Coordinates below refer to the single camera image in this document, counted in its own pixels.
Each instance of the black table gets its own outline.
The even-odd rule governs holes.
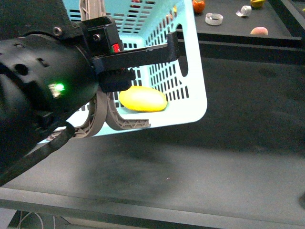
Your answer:
[[[305,67],[202,62],[202,120],[72,140],[0,188],[0,207],[148,228],[304,228]]]

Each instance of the white ring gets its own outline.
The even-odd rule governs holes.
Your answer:
[[[243,6],[240,11],[236,12],[236,15],[238,17],[248,17],[250,16],[251,12],[252,12],[251,6]]]
[[[218,13],[207,13],[205,16],[205,22],[209,25],[220,25],[223,22],[223,15]]]

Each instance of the yellow lemon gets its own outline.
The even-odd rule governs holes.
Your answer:
[[[251,6],[254,8],[262,7],[265,2],[266,0],[250,0]]]
[[[119,95],[122,105],[134,111],[157,112],[167,106],[166,97],[162,92],[150,87],[131,86]]]

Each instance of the plastic basket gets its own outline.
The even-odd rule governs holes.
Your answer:
[[[79,0],[63,0],[71,21],[80,21]],[[180,24],[188,59],[188,74],[183,77],[179,62],[154,64],[134,68],[133,85],[155,88],[166,95],[167,108],[162,112],[139,113],[123,107],[115,93],[116,107],[125,119],[149,119],[151,127],[195,122],[206,111],[207,100],[201,57],[190,0],[106,0],[107,15],[116,21],[126,50],[166,43],[166,34]],[[80,126],[88,115],[87,105],[68,121]],[[106,123],[97,135],[114,134]]]

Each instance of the screw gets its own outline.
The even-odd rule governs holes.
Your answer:
[[[101,36],[99,34],[95,34],[95,35],[93,35],[93,40],[95,42],[100,42],[101,41]]]
[[[60,36],[62,36],[62,29],[60,27],[54,27],[53,33],[56,37],[60,37]]]

